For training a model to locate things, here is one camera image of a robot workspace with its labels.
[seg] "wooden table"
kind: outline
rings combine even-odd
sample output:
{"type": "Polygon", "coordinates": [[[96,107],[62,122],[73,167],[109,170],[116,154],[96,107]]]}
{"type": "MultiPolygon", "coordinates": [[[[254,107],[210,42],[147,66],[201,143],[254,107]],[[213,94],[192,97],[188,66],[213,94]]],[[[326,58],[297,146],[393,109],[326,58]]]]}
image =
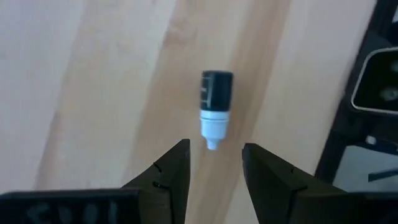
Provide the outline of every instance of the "wooden table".
{"type": "Polygon", "coordinates": [[[0,190],[119,187],[191,139],[187,223],[256,223],[241,149],[313,173],[376,0],[4,0],[0,190]],[[235,74],[200,136],[201,71],[235,74]]]}

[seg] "bottle tip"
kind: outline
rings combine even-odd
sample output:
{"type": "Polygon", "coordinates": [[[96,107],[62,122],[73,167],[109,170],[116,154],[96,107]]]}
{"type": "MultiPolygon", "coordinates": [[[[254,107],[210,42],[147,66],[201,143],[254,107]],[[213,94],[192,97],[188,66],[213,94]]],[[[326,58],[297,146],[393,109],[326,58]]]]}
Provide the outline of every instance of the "bottle tip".
{"type": "Polygon", "coordinates": [[[216,150],[218,147],[218,139],[207,139],[207,148],[209,150],[216,150]]]}

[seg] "white object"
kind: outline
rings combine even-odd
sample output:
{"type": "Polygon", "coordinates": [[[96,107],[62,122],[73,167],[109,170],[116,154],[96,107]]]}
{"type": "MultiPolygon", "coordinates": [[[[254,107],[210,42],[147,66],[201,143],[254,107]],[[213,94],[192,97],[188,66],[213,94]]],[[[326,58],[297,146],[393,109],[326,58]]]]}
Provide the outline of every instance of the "white object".
{"type": "Polygon", "coordinates": [[[200,111],[201,135],[207,141],[209,150],[216,150],[218,143],[225,138],[228,122],[229,111],[200,111]]]}

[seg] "dropper bottle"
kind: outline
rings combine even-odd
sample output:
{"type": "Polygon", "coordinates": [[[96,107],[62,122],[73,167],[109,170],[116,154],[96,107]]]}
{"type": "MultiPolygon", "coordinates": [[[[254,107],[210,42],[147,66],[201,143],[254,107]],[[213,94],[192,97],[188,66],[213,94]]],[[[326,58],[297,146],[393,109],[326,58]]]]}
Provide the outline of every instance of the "dropper bottle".
{"type": "Polygon", "coordinates": [[[216,150],[226,137],[231,104],[233,74],[226,71],[204,71],[200,97],[201,135],[209,150],[216,150]]]}

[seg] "small bottle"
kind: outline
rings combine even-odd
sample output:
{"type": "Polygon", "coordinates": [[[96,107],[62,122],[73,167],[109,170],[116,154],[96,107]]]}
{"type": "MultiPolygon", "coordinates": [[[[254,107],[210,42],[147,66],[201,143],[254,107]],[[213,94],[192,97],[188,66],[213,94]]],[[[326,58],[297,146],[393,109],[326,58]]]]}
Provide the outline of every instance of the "small bottle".
{"type": "Polygon", "coordinates": [[[216,150],[225,138],[229,121],[233,74],[225,71],[204,71],[201,83],[201,135],[209,150],[216,150]]]}

